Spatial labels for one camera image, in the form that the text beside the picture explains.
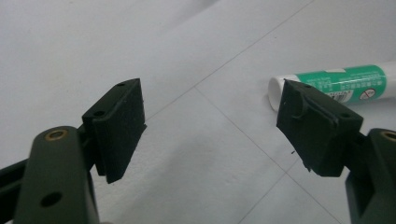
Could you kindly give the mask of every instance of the white table surface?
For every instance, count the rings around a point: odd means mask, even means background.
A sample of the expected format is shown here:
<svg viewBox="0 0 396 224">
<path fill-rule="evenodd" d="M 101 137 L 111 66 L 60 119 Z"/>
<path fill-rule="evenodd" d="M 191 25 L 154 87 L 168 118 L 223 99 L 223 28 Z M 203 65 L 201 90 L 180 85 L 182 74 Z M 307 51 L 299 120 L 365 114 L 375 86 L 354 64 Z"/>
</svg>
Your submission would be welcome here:
<svg viewBox="0 0 396 224">
<path fill-rule="evenodd" d="M 308 173 L 270 77 L 396 61 L 391 0 L 0 2 L 0 168 L 140 77 L 147 125 L 125 177 L 93 169 L 102 221 L 350 223 L 344 181 Z M 396 130 L 396 100 L 351 105 Z"/>
</svg>

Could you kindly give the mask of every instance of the white surface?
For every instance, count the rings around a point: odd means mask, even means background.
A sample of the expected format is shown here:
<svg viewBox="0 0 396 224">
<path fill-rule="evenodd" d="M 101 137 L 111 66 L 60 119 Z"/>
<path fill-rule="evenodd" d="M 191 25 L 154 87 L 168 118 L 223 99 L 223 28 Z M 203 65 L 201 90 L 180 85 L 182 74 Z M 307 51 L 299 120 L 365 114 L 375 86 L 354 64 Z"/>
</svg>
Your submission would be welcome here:
<svg viewBox="0 0 396 224">
<path fill-rule="evenodd" d="M 304 171 L 268 81 L 395 61 L 395 39 L 390 0 L 2 1 L 0 167 L 141 77 L 148 128 L 130 167 L 111 186 L 94 177 L 103 221 L 348 223 L 345 177 Z M 363 133 L 396 130 L 394 99 L 351 108 Z"/>
<path fill-rule="evenodd" d="M 284 175 L 242 220 L 248 223 L 338 223 L 288 176 Z"/>
</svg>

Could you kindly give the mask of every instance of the bolt hole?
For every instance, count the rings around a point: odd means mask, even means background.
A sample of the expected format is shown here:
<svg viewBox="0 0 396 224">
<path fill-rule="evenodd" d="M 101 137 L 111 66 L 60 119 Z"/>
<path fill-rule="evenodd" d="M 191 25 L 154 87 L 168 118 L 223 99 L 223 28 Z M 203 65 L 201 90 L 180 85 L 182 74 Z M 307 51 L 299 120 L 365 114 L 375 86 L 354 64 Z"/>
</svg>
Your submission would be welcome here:
<svg viewBox="0 0 396 224">
<path fill-rule="evenodd" d="M 96 112 L 94 113 L 94 115 L 95 115 L 96 117 L 102 117 L 104 114 L 105 114 L 105 111 L 96 111 Z"/>
<path fill-rule="evenodd" d="M 55 130 L 47 133 L 45 138 L 47 141 L 56 141 L 64 138 L 67 135 L 67 130 Z"/>
<path fill-rule="evenodd" d="M 58 203 L 62 199 L 62 193 L 61 192 L 53 192 L 47 196 L 45 196 L 41 200 L 41 206 L 43 207 L 51 207 Z"/>
<path fill-rule="evenodd" d="M 388 140 L 396 142 L 396 133 L 391 133 L 391 132 L 382 132 L 382 134 L 388 138 Z"/>
<path fill-rule="evenodd" d="M 347 113 L 342 113 L 341 117 L 343 117 L 344 119 L 348 119 L 348 118 L 350 118 L 350 115 Z"/>
</svg>

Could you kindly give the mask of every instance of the tube label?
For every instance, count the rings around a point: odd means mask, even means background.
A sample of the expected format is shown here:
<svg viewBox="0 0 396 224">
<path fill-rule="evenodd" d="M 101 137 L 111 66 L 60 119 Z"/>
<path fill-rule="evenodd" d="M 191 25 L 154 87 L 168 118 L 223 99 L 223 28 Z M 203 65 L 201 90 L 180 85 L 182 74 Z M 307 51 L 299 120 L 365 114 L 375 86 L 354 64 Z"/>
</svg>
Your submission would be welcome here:
<svg viewBox="0 0 396 224">
<path fill-rule="evenodd" d="M 341 103 L 374 100 L 384 93 L 387 86 L 384 71 L 376 65 L 301 73 L 296 76 L 301 82 Z"/>
</svg>

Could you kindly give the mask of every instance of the screw hole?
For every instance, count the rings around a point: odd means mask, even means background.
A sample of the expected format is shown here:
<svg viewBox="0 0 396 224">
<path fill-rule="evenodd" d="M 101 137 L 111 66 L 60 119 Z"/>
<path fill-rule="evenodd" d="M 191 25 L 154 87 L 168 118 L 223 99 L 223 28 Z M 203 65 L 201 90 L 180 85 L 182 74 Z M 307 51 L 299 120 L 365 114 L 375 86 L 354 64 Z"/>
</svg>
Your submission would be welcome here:
<svg viewBox="0 0 396 224">
<path fill-rule="evenodd" d="M 348 119 L 348 118 L 350 118 L 350 115 L 347 113 L 342 113 L 341 117 L 343 117 L 344 119 Z"/>
<path fill-rule="evenodd" d="M 67 130 L 55 130 L 47 133 L 45 138 L 47 141 L 56 141 L 64 138 L 67 135 Z"/>
<path fill-rule="evenodd" d="M 391 132 L 382 132 L 382 134 L 388 138 L 388 140 L 396 142 L 396 133 L 391 133 Z"/>
<path fill-rule="evenodd" d="M 45 196 L 41 200 L 41 206 L 43 207 L 51 207 L 58 203 L 62 199 L 62 193 L 61 192 L 53 192 L 47 196 Z"/>
<path fill-rule="evenodd" d="M 105 114 L 105 111 L 96 111 L 93 113 L 96 117 L 102 117 Z"/>
</svg>

